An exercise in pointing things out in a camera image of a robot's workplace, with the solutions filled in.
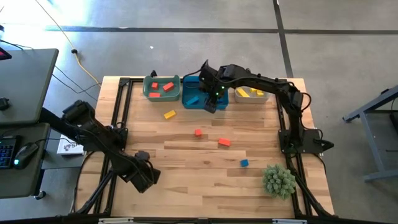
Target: concrete floor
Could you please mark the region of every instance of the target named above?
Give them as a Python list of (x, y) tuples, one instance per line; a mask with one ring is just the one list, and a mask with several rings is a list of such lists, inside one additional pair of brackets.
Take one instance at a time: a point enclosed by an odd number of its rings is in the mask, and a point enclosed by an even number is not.
[[(272, 0), (111, 0), (40, 1), (63, 26), (185, 27), (276, 29)], [(3, 39), (34, 48), (58, 48), (57, 65), (83, 88), (93, 83), (70, 53), (61, 32), (34, 1), (0, 1)], [(279, 0), (285, 29), (398, 29), (397, 1)], [(269, 77), (286, 77), (278, 34), (67, 32), (83, 55), (82, 63), (97, 79), (104, 75), (184, 74), (205, 59), (217, 67), (236, 63)], [(316, 127), (335, 147), (325, 162), (335, 213), (344, 218), (398, 223), (398, 179), (365, 184), (362, 176), (376, 166), (360, 121), (341, 117), (398, 84), (396, 35), (286, 35), (293, 75), (304, 78), (312, 95)], [(0, 44), (6, 50), (11, 46)], [(67, 83), (57, 71), (54, 74)], [(99, 88), (90, 94), (98, 96)], [(57, 115), (77, 99), (52, 79), (45, 107)], [(42, 189), (48, 196), (0, 200), (0, 220), (66, 215), (72, 201), (76, 169), (46, 171)]]

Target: small cube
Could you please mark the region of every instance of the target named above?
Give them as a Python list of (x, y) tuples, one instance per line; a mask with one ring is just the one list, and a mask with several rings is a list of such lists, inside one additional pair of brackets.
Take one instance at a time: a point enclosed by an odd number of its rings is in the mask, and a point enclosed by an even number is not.
[(201, 129), (196, 129), (195, 130), (195, 136), (200, 137), (201, 136)]
[(247, 167), (249, 165), (249, 161), (247, 159), (241, 160), (241, 167)]
[(199, 97), (195, 96), (194, 98), (192, 98), (191, 100), (187, 101), (187, 105), (192, 105), (192, 104), (196, 104), (199, 101)]
[(174, 89), (174, 83), (172, 83), (172, 82), (169, 82), (168, 84), (163, 86), (163, 90), (165, 92), (168, 92), (168, 91), (170, 91), (172, 89)]
[(242, 88), (237, 88), (236, 91), (242, 96), (242, 97), (250, 97)]
[(218, 144), (221, 144), (223, 146), (230, 146), (231, 145), (231, 141), (228, 139), (219, 139), (218, 140)]
[(169, 111), (166, 114), (164, 114), (164, 118), (170, 119), (170, 118), (174, 117), (175, 115), (176, 115), (175, 111), (172, 110), (172, 111)]
[(261, 90), (257, 90), (257, 96), (264, 96), (264, 93)]
[(159, 89), (159, 84), (158, 83), (152, 83), (152, 89), (153, 90)]
[(149, 93), (149, 97), (160, 97), (160, 93)]

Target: computer mouse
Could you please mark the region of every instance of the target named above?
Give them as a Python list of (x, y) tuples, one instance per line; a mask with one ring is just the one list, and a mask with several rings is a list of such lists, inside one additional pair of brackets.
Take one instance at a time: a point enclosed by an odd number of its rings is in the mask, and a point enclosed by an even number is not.
[(38, 149), (39, 146), (34, 142), (30, 142), (22, 146), (15, 155), (14, 168), (24, 169), (29, 164), (30, 160), (33, 158)]

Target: yellow block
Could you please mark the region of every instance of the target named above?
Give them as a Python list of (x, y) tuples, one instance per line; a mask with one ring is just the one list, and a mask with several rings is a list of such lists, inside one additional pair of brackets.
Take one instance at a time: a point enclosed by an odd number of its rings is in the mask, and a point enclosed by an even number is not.
[(264, 93), (261, 90), (257, 90), (257, 96), (264, 96)]
[(174, 117), (175, 115), (176, 115), (175, 111), (172, 110), (172, 111), (169, 111), (166, 114), (164, 114), (164, 118), (170, 119), (170, 118)]
[(250, 97), (242, 88), (237, 88), (236, 91), (243, 97)]

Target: plastic tray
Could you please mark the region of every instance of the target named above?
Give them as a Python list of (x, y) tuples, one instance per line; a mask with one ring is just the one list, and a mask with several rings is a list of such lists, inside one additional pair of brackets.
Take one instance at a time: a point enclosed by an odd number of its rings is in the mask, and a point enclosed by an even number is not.
[(242, 88), (250, 97), (241, 96), (238, 91), (235, 90), (235, 101), (237, 103), (255, 103), (255, 104), (263, 104), (269, 98), (269, 93), (263, 91), (264, 96), (257, 96), (256, 92), (251, 93), (250, 88), (247, 86), (241, 86), (238, 88)]
[[(187, 101), (197, 96), (199, 101), (193, 105), (187, 105)], [(182, 105), (186, 109), (203, 109), (205, 107), (205, 99), (207, 94), (199, 90), (198, 77), (186, 77), (182, 83)], [(228, 106), (228, 91), (218, 100), (217, 109), (224, 110)]]
[[(152, 89), (151, 85), (153, 82), (157, 82), (159, 84), (157, 90)], [(169, 82), (174, 83), (174, 89), (165, 92), (162, 87)], [(172, 78), (152, 78), (150, 76), (147, 76), (144, 78), (142, 92), (144, 93), (144, 96), (146, 96), (151, 102), (177, 101), (178, 99), (180, 99), (180, 85), (181, 81), (178, 75), (175, 75)], [(160, 93), (160, 97), (149, 97), (149, 93)]]

